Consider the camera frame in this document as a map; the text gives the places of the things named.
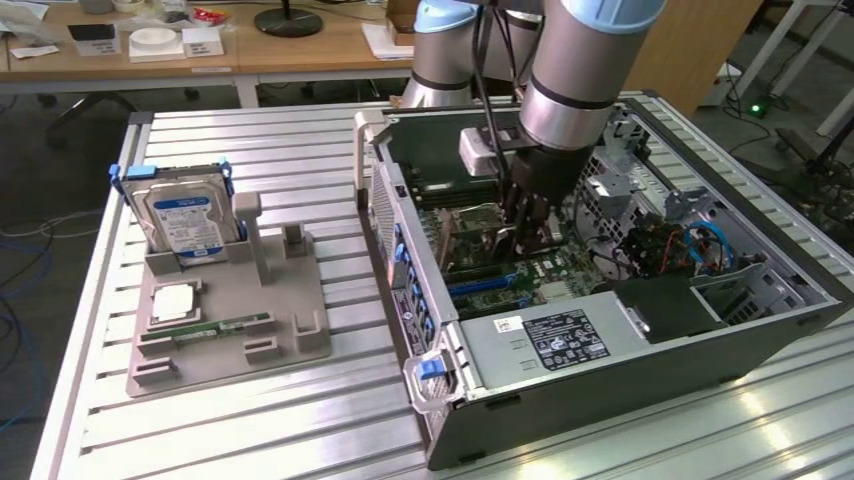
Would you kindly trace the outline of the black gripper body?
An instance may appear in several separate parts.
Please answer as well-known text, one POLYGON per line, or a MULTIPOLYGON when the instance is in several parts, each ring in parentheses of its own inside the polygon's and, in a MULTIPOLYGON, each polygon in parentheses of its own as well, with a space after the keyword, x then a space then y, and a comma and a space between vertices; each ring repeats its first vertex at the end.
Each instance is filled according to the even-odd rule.
POLYGON ((593 152, 594 146, 576 150, 545 146, 518 149, 510 169, 514 197, 537 196, 548 201, 564 201, 576 188, 593 152))

